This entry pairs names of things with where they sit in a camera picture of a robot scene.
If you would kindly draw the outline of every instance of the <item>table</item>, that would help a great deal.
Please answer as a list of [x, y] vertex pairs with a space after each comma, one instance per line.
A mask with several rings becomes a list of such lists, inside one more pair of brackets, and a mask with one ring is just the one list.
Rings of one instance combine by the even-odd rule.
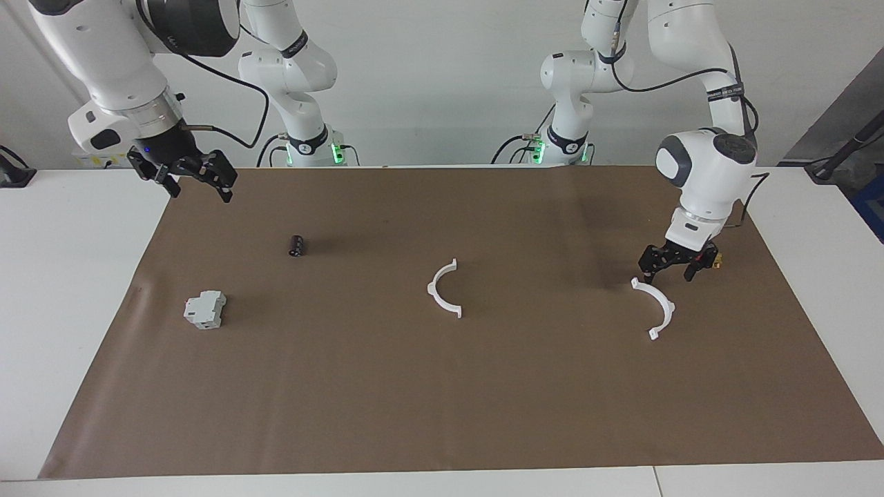
[[[835, 187], [771, 169], [751, 212], [884, 439], [884, 246]], [[131, 171], [41, 172], [0, 191], [0, 479], [34, 478], [163, 212]], [[884, 462], [365, 475], [5, 481], [2, 495], [877, 496]]]

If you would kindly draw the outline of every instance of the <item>black pole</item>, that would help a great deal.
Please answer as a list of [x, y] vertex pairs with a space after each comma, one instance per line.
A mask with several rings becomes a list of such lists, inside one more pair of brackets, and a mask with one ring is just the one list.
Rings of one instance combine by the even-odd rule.
[[865, 125], [865, 127], [857, 133], [852, 140], [845, 143], [844, 146], [838, 150], [838, 153], [826, 161], [825, 164], [821, 166], [811, 165], [806, 167], [805, 170], [811, 175], [811, 179], [813, 179], [815, 183], [825, 183], [831, 180], [834, 170], [839, 165], [843, 164], [843, 162], [847, 160], [847, 157], [850, 157], [854, 152], [859, 150], [860, 147], [868, 143], [882, 127], [884, 127], [884, 111], [881, 111], [875, 116], [869, 124]]
[[37, 173], [36, 169], [19, 169], [0, 155], [0, 188], [24, 188]]

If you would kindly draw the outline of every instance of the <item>white curved object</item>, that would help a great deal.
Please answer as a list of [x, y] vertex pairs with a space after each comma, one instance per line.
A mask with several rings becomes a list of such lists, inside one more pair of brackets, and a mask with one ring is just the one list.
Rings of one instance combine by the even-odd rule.
[[660, 307], [663, 308], [663, 324], [651, 328], [648, 332], [648, 334], [651, 335], [651, 340], [656, 340], [660, 338], [660, 332], [672, 322], [672, 313], [675, 312], [675, 304], [670, 302], [669, 299], [663, 295], [663, 292], [660, 292], [657, 288], [652, 287], [651, 285], [646, 285], [645, 283], [639, 283], [638, 278], [632, 279], [632, 287], [635, 290], [645, 292], [657, 299], [657, 302], [660, 302]]
[[442, 278], [443, 276], [445, 276], [449, 272], [455, 271], [455, 270], [457, 270], [457, 259], [452, 259], [452, 261], [449, 265], [436, 271], [436, 276], [433, 277], [433, 281], [431, 281], [430, 284], [427, 285], [427, 293], [433, 296], [433, 299], [436, 300], [436, 303], [439, 304], [439, 307], [441, 307], [444, 310], [447, 310], [448, 312], [453, 312], [453, 313], [457, 314], [457, 318], [460, 319], [461, 318], [461, 306], [446, 302], [445, 299], [443, 299], [442, 297], [439, 296], [439, 292], [436, 290], [436, 284], [439, 282], [439, 278]]

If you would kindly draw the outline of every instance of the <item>brown tablecloth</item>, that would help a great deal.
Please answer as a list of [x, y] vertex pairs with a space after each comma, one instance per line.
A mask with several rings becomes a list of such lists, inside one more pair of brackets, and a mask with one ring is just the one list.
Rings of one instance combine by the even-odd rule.
[[[751, 222], [722, 269], [658, 277], [677, 310], [649, 340], [662, 312], [629, 281], [678, 200], [652, 168], [183, 187], [41, 478], [884, 458]], [[461, 320], [426, 292], [453, 257]], [[224, 324], [198, 331], [209, 289]]]

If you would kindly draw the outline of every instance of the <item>white circuit breaker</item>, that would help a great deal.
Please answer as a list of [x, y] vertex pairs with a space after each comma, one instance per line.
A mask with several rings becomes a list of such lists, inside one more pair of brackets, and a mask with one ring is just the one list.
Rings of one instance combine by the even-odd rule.
[[200, 296], [187, 300], [184, 318], [201, 330], [214, 330], [221, 327], [221, 310], [227, 297], [217, 290], [200, 292]]

